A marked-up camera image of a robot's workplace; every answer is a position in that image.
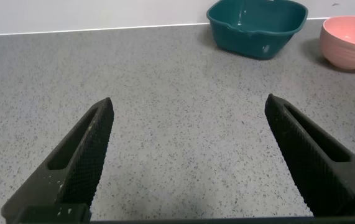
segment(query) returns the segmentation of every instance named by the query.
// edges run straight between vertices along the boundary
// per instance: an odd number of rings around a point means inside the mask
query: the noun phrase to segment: white wall
[[[217,0],[0,0],[0,34],[208,22]],[[309,18],[355,15],[355,0],[296,0]]]

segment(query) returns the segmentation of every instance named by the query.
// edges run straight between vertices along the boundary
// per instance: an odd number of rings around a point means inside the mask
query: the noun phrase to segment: gray speckled countertop
[[[264,104],[287,99],[355,153],[355,73],[322,60],[321,22],[268,61],[217,49],[209,26],[0,36],[0,209],[109,96],[93,220],[311,215]]]

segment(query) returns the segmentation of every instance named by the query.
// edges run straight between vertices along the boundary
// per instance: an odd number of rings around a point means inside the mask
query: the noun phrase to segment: pink ceramic bowl
[[[333,65],[355,69],[355,16],[338,16],[324,21],[321,51]]]

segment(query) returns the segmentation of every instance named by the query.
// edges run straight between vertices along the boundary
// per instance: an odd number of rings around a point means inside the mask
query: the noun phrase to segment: countertop
[[[92,220],[311,215],[264,105],[285,98],[355,153],[355,72],[322,58],[321,23],[266,61],[218,49],[209,25],[0,36],[0,209],[108,96]]]

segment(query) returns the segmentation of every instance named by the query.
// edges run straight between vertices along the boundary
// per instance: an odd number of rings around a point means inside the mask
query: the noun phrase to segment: green plastic bowl
[[[265,60],[302,29],[307,12],[288,0],[221,0],[207,16],[221,49]]]

